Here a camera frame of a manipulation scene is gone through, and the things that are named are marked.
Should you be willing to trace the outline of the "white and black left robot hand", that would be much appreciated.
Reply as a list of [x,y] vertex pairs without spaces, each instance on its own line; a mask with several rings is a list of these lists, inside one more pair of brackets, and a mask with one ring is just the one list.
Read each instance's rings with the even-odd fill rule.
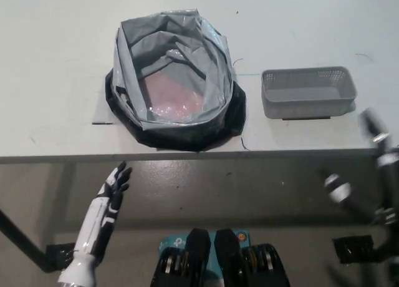
[[125,162],[115,167],[91,201],[74,247],[75,254],[94,259],[101,264],[123,202],[124,192],[129,188],[132,168]]

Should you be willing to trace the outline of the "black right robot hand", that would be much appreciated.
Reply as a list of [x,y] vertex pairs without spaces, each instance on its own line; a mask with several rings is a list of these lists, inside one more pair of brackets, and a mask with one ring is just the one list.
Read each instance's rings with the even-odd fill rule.
[[324,189],[329,198],[348,212],[369,223],[392,225],[398,222],[398,152],[390,146],[390,133],[370,110],[360,115],[365,130],[376,147],[376,167],[382,182],[384,196],[379,207],[372,207],[351,184],[334,172],[321,170]]

